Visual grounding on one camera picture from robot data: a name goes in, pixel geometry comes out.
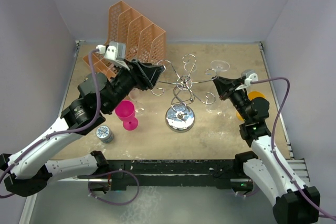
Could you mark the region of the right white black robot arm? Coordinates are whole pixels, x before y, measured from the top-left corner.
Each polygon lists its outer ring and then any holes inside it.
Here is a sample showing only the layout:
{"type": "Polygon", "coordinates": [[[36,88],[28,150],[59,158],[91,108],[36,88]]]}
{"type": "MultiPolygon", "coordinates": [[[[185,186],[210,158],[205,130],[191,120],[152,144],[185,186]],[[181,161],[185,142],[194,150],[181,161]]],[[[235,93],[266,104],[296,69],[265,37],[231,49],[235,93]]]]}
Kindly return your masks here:
{"type": "Polygon", "coordinates": [[[315,223],[319,219],[320,193],[308,186],[288,164],[266,124],[269,102],[262,97],[249,99],[246,87],[257,82],[255,74],[238,79],[216,77],[213,83],[219,98],[229,99],[243,119],[239,132],[256,154],[234,164],[234,173],[246,177],[260,188],[272,205],[277,223],[315,223]]]}

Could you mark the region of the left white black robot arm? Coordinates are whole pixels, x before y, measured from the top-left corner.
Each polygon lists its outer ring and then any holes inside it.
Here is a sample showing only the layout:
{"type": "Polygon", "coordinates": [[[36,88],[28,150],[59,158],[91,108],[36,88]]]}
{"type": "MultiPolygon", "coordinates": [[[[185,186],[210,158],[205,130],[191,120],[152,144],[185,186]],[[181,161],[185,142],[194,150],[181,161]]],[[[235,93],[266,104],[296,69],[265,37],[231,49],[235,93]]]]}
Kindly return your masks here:
{"type": "Polygon", "coordinates": [[[73,176],[104,177],[109,163],[101,151],[56,161],[53,157],[72,142],[105,122],[133,88],[153,89],[163,65],[126,61],[109,79],[101,72],[88,74],[78,85],[79,98],[36,140],[15,154],[1,154],[1,181],[11,195],[31,196],[54,181],[73,176]]]}

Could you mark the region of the clear champagne flute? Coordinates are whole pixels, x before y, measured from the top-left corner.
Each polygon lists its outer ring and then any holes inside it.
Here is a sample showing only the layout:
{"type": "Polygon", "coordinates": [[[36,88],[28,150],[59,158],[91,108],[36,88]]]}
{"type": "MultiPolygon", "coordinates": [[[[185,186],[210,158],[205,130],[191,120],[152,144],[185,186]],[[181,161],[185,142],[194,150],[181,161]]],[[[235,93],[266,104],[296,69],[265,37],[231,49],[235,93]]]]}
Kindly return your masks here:
{"type": "Polygon", "coordinates": [[[223,60],[214,60],[211,62],[211,70],[206,70],[206,74],[210,74],[212,80],[211,89],[209,91],[209,99],[206,101],[206,111],[209,113],[214,113],[217,111],[217,108],[220,106],[220,98],[218,91],[219,77],[220,74],[228,71],[230,69],[230,64],[227,61],[223,60]]]}

